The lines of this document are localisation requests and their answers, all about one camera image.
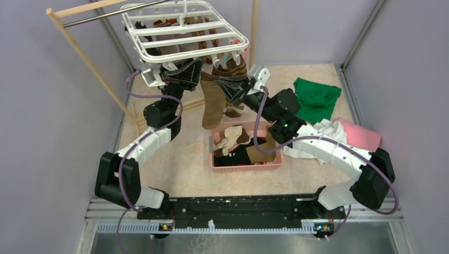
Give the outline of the plain tan brown sock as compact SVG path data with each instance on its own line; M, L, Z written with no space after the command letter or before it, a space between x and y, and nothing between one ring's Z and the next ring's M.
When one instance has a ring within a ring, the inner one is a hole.
M200 85L204 96L204 113L202 127L206 130L216 128L224 115L227 98L221 87L214 81L211 74L201 73Z

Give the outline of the brown striped sock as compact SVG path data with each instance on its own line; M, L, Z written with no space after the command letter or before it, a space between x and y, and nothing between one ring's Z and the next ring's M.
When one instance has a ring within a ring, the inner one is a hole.
M213 77L235 77L236 76L236 66L233 65L229 68L225 68L222 65L218 65L218 67L213 67L211 71L211 75Z
M227 61L227 68L231 71L231 77L246 77L247 76L247 65L243 59L240 57L240 62L237 64L234 58Z

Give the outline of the white plastic clip hanger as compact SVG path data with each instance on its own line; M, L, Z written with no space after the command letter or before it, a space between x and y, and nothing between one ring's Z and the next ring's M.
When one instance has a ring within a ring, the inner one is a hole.
M206 1L155 1L121 6L122 23L138 59L176 63L206 57L216 65L245 58L249 40Z

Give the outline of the pink sock with teal spots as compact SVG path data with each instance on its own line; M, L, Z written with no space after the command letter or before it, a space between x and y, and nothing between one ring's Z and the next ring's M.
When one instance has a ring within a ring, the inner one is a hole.
M244 39L243 41L241 41L239 38L234 37L233 39L230 39L229 42L231 46L237 45L240 47L240 49L228 52L226 56L226 62L228 62L229 60L233 60L236 65L239 65L243 61L246 61L250 52L249 40Z

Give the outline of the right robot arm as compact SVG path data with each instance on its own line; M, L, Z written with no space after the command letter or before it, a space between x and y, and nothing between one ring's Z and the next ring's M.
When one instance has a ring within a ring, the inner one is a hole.
M267 131L279 146L267 150L255 142L258 151L272 153L284 147L295 148L338 167L350 177L346 182L325 186L318 191L317 199L310 204L311 213L315 217L325 218L331 210L352 204L361 204L379 213L389 193L394 198L394 207L389 213L393 214L398 210L398 192L393 186L396 176L387 151L381 148L370 151L350 146L317 131L296 116L300 104L290 88L269 97L268 88L261 85L257 89L254 78L216 77L214 81L231 102L236 105L243 103L257 113L255 134L261 118L271 123Z

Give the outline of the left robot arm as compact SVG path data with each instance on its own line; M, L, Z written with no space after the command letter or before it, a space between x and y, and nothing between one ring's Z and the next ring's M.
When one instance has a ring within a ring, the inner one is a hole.
M127 79L126 88L130 89L138 75L150 78L161 85L161 95L153 96L156 101L143 111L148 129L125 148L101 156L95 196L134 211L149 208L158 219L169 214L170 205L165 201L167 194L142 186L139 166L178 135L184 109L183 93L196 89L204 60L204 57L198 57L177 64L164 63L156 73L150 63L145 63Z

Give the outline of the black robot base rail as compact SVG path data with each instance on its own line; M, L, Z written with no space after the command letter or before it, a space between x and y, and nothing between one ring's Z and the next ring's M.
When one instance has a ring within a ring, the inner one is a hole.
M328 211L311 194L175 197L168 210L137 213L102 199L91 200L85 219L102 233L169 234L304 234L326 239L351 222L392 222L403 219L392 198L378 211L361 204Z

